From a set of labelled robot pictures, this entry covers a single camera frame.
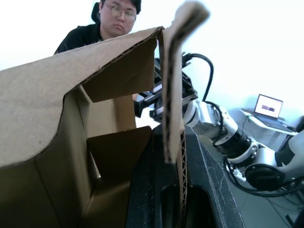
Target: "black hair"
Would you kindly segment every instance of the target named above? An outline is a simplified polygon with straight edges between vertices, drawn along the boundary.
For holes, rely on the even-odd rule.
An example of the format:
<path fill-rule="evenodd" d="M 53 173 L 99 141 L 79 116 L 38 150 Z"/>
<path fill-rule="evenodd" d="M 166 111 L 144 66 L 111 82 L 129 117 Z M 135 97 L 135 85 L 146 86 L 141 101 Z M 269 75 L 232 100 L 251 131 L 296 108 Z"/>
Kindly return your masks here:
<path fill-rule="evenodd" d="M 136 8 L 136 13 L 139 14 L 142 10 L 142 0 L 130 0 L 132 5 Z M 101 3 L 104 6 L 105 0 L 101 0 Z"/>

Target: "black office chair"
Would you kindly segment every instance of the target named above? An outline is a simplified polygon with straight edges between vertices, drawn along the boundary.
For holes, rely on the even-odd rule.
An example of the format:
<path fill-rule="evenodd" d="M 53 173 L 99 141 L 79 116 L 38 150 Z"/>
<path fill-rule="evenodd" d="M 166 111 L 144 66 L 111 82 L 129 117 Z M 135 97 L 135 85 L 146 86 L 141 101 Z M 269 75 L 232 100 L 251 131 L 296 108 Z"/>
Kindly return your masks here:
<path fill-rule="evenodd" d="M 100 22 L 99 3 L 98 2 L 96 2 L 95 5 L 93 6 L 91 18 L 95 23 Z"/>

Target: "robotic arm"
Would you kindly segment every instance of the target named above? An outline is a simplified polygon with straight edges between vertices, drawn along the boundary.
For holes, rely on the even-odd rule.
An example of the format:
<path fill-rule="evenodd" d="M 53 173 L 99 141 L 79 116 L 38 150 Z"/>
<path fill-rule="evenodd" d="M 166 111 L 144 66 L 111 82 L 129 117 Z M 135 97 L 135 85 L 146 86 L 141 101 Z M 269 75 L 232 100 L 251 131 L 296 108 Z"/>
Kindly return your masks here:
<path fill-rule="evenodd" d="M 303 189 L 304 131 L 291 138 L 286 148 L 275 152 L 247 136 L 227 110 L 211 102 L 189 103 L 183 119 L 197 135 L 208 138 L 224 155 L 224 165 L 232 176 L 231 181 L 242 190 L 258 196 L 276 197 Z M 256 189 L 243 187 L 236 177 Z M 283 187 L 287 189 L 283 193 L 258 193 Z"/>
<path fill-rule="evenodd" d="M 182 73 L 182 105 L 185 125 L 191 127 L 197 136 L 208 138 L 223 154 L 223 165 L 230 181 L 239 189 L 261 197 L 279 197 L 298 190 L 304 190 L 304 131 L 291 138 L 288 146 L 274 151 L 247 136 L 229 115 L 228 111 L 212 102 L 205 101 L 213 77 L 213 64 L 200 54 L 184 54 L 182 67 L 189 65 L 193 57 L 201 58 L 210 65 L 210 77 L 203 101 L 197 101 L 191 79 Z M 162 119 L 162 83 L 159 59 L 155 59 L 155 88 L 140 94 L 144 99 L 134 102 L 135 114 L 154 104 L 150 117 Z M 253 188 L 246 188 L 237 179 L 247 181 Z M 262 193 L 263 191 L 284 191 Z"/>

